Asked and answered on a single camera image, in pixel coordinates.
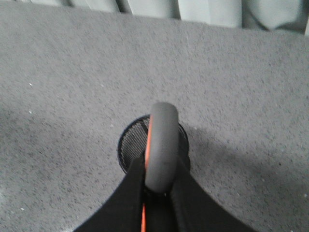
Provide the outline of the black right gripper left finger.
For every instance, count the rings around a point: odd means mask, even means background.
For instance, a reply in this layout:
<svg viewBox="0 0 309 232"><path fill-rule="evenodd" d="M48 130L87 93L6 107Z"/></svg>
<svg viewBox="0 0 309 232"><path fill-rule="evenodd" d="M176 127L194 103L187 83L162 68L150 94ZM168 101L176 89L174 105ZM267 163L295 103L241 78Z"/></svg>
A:
<svg viewBox="0 0 309 232"><path fill-rule="evenodd" d="M134 159L115 192L76 232L140 232L144 159Z"/></svg>

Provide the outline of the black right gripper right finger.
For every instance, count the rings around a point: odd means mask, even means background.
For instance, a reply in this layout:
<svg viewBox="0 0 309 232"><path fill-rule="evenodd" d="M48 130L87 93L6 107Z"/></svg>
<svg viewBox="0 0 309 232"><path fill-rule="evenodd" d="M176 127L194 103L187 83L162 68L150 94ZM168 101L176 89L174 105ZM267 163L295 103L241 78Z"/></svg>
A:
<svg viewBox="0 0 309 232"><path fill-rule="evenodd" d="M146 231L252 232L254 229L213 200L179 159L170 191L147 194Z"/></svg>

